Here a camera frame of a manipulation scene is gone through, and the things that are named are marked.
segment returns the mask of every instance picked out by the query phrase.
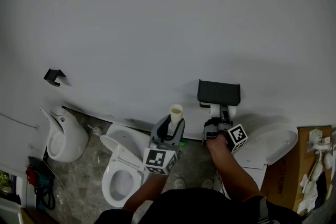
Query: shoe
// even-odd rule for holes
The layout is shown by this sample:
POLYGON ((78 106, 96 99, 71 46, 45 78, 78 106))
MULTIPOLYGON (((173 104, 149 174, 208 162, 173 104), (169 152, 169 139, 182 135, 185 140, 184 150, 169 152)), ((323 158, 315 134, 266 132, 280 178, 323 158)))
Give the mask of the shoe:
POLYGON ((174 189, 185 189, 186 184, 183 178, 178 178, 174 181, 174 189))
POLYGON ((214 186, 214 183, 212 180, 207 179, 205 180, 202 184, 201 184, 201 188, 208 188, 208 189, 212 189, 214 186))

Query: black shirt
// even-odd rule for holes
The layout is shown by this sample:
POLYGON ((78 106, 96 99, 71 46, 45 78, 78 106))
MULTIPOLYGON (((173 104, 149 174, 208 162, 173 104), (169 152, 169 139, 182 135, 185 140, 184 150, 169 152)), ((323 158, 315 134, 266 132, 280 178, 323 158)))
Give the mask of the black shirt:
MULTIPOLYGON (((245 203, 227 199, 223 194, 205 188, 169 190, 148 209, 139 224, 151 223, 272 223, 262 222, 260 201, 256 196, 245 203)), ((290 209, 266 202, 269 220, 279 223, 301 223, 300 216, 290 209)), ((96 224, 130 224, 133 213, 114 209, 103 212, 96 224)))

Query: person's hand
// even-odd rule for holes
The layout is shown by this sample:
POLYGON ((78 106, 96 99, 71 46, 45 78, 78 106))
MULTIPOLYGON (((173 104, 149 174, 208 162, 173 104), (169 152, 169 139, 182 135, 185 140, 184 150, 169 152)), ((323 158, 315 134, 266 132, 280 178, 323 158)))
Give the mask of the person's hand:
POLYGON ((205 143, 211 154, 228 150, 226 146, 226 138, 224 134, 221 133, 219 133, 216 138, 207 139, 205 143))

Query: red object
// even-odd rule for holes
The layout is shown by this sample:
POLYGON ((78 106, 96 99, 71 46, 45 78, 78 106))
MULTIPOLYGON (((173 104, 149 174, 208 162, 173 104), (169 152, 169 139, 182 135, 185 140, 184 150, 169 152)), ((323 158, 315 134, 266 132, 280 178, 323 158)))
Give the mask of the red object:
POLYGON ((31 167, 28 167, 26 174, 27 174, 28 182, 32 184, 34 187, 36 187, 36 174, 34 170, 31 167))

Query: person's arm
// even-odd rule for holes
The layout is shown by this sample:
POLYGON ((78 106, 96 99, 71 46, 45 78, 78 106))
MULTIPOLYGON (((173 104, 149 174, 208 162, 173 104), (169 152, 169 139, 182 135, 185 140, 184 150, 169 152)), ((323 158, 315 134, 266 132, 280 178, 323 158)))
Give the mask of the person's arm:
POLYGON ((232 200, 245 202, 251 197, 262 196, 253 178, 241 168, 227 148, 223 134, 206 140, 206 145, 232 200))
POLYGON ((127 200, 123 210, 135 212, 145 201, 156 200, 166 184, 168 176, 152 174, 150 178, 127 200))

